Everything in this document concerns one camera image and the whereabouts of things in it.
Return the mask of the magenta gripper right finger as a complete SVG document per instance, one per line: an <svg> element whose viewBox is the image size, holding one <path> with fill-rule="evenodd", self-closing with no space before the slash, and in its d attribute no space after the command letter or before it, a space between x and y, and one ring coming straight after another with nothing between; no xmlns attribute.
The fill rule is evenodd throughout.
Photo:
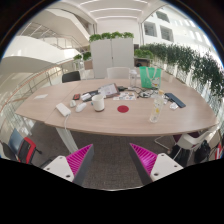
<svg viewBox="0 0 224 224"><path fill-rule="evenodd" d="M182 169L182 166L167 154L156 154L133 143L130 144L129 153L143 185Z"/></svg>

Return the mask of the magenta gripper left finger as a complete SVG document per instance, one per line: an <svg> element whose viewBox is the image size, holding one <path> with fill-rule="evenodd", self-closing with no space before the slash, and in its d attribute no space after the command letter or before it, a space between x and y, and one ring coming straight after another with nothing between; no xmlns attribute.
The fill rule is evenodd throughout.
<svg viewBox="0 0 224 224"><path fill-rule="evenodd" d="M90 144L68 156L56 157L44 170L81 186L93 155L94 145Z"/></svg>

